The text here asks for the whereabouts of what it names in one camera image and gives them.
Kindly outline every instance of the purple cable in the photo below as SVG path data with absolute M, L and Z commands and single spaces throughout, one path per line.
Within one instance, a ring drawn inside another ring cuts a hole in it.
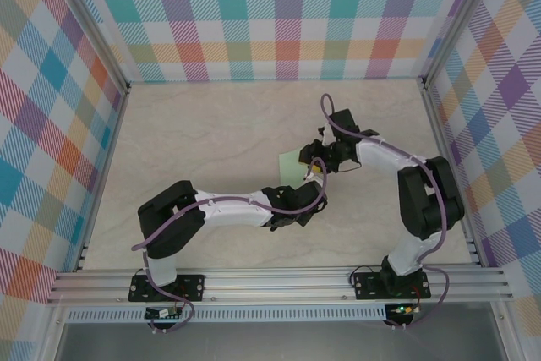
M 389 143 L 387 143 L 385 141 L 381 141 L 379 139 L 372 139 L 369 136 L 362 135 L 360 133 L 354 133 L 352 131 L 348 131 L 348 130 L 343 129 L 342 127 L 340 127 L 338 124 L 336 124 L 335 122 L 332 121 L 331 117 L 329 116 L 329 114 L 325 110 L 325 99 L 329 100 L 329 102 L 331 104 L 331 111 L 333 113 L 335 111 L 335 104 L 334 104 L 334 101 L 332 100 L 331 95 L 329 95 L 328 93 L 324 93 L 323 95 L 321 95 L 321 99 L 320 99 L 321 111 L 323 112 L 323 115 L 325 116 L 325 119 L 331 125 L 331 127 L 335 128 L 336 130 L 340 131 L 341 133 L 351 135 L 352 137 L 357 137 L 359 139 L 366 140 L 366 141 L 368 141 L 370 143 L 383 145 L 385 148 L 388 148 L 389 150 L 393 150 L 397 154 L 406 157 L 410 161 L 415 162 L 424 171 L 424 173 L 426 174 L 426 176 L 429 179 L 430 183 L 432 184 L 432 188 L 434 188 L 434 193 L 436 195 L 436 200 L 438 201 L 438 206 L 440 207 L 440 213 L 441 213 L 441 236 L 440 236 L 440 240 L 438 241 L 438 243 L 432 249 L 429 249 L 427 252 L 425 252 L 424 254 L 421 254 L 419 256 L 419 258 L 417 258 L 417 262 L 420 263 L 421 260 L 423 260 L 423 259 L 425 259 L 427 257 L 427 255 L 430 255 L 430 254 L 436 252 L 438 249 L 441 248 L 441 246 L 445 242 L 445 236 L 447 235 L 447 214 L 445 213 L 445 204 L 444 204 L 444 201 L 443 201 L 443 196 L 441 195 L 440 188 L 438 188 L 438 184 L 436 183 L 436 181 L 434 179 L 434 176 L 432 175 L 430 170 L 423 164 L 423 162 L 421 160 L 419 160 L 416 156 L 412 156 L 412 155 L 408 154 L 406 151 L 401 150 L 400 148 L 395 147 L 394 145 L 391 145 L 391 144 L 389 144 Z M 411 323 L 410 325 L 419 325 L 419 324 L 423 323 L 423 321 L 426 320 L 428 318 L 428 316 L 432 315 L 441 306 L 441 304 L 445 300 L 445 297 L 447 296 L 447 293 L 449 292 L 449 283 L 450 283 L 449 282 L 449 275 L 447 275 L 447 273 L 445 271 L 443 271 L 440 268 L 433 267 L 433 266 L 425 266 L 424 268 L 426 270 L 429 270 L 429 271 L 435 271 L 435 272 L 439 272 L 439 273 L 443 274 L 443 276 L 445 277 L 445 288 L 444 288 L 443 293 L 441 294 L 440 300 L 432 308 L 432 311 L 430 311 L 430 313 L 428 315 L 424 316 L 421 320 L 416 320 L 413 323 Z
M 324 164 L 323 160 L 321 160 L 320 158 L 314 158 L 312 160 L 312 162 L 310 163 L 310 166 L 309 166 L 309 170 L 307 172 L 307 176 L 312 172 L 312 168 L 313 168 L 314 164 L 316 164 L 316 163 L 319 164 L 319 166 L 321 168 L 321 172 L 323 173 L 323 185 L 321 185 L 321 191 L 318 194 L 317 198 L 315 198 L 315 200 L 311 204 L 309 204 L 309 205 L 307 205 L 307 206 L 305 206 L 305 207 L 303 207 L 301 209 L 296 209 L 294 211 L 286 211 L 286 210 L 283 210 L 283 209 L 277 209 L 277 208 L 272 207 L 272 206 L 264 205 L 264 204 L 262 204 L 262 203 L 260 203 L 260 202 L 258 202 L 256 200 L 251 200 L 251 199 L 248 199 L 248 198 L 241 198 L 239 196 L 220 196 L 220 197 L 217 197 L 217 198 L 214 198 L 214 199 L 205 199 L 205 200 L 201 200 L 199 202 L 195 202 L 195 203 L 193 203 L 191 205 L 188 205 L 186 207 L 183 207 L 180 211 L 178 211 L 177 213 L 172 215 L 165 223 L 163 223 L 143 243 L 139 243 L 139 244 L 136 244 L 135 246 L 133 246 L 132 251 L 137 251 L 139 249 L 144 249 L 147 245 L 152 243 L 175 220 L 177 220 L 180 216 L 182 216 L 187 211 L 191 211 L 192 209 L 195 209 L 196 207 L 199 207 L 199 206 L 202 206 L 202 205 L 212 204 L 212 202 L 240 201 L 240 202 L 248 203 L 249 205 L 258 206 L 258 207 L 260 207 L 262 209 L 266 209 L 268 211 L 273 211 L 275 213 L 282 213 L 283 215 L 300 215 L 300 214 L 302 214 L 302 213 L 304 213 L 306 211 L 310 211 L 320 203 L 321 199 L 323 199 L 323 196 L 325 196 L 325 189 L 327 188 L 327 168 L 325 167 L 325 164 Z M 186 298 L 181 298 L 180 296 L 177 296 L 177 295 L 174 295 L 172 293 L 166 292 L 166 291 L 164 291 L 163 289 L 161 289 L 160 287 L 158 287 L 156 285 L 156 283 L 152 279 L 152 275 L 150 274 L 150 271 L 149 271 L 149 259 L 148 259 L 148 255 L 146 253 L 146 249 L 143 251 L 143 262 L 145 263 L 145 274 L 146 274 L 146 277 L 149 280 L 149 284 L 158 293 L 161 293 L 162 295 L 167 296 L 168 298 L 174 299 L 174 300 L 176 300 L 178 302 L 183 302 L 184 304 L 187 304 L 191 308 L 191 313 L 186 318 L 186 320 L 183 320 L 183 321 L 177 323 L 176 325 L 174 325 L 173 327 L 170 327 L 169 329 L 160 330 L 160 329 L 156 328 L 154 326 L 154 320 L 150 321 L 150 327 L 152 327 L 153 332 L 159 332 L 161 334 L 167 334 L 169 332 L 180 329 L 181 327 L 186 325 L 190 321 L 190 319 L 192 317 L 194 317 L 194 314 L 195 314 L 194 304 L 192 304 Z

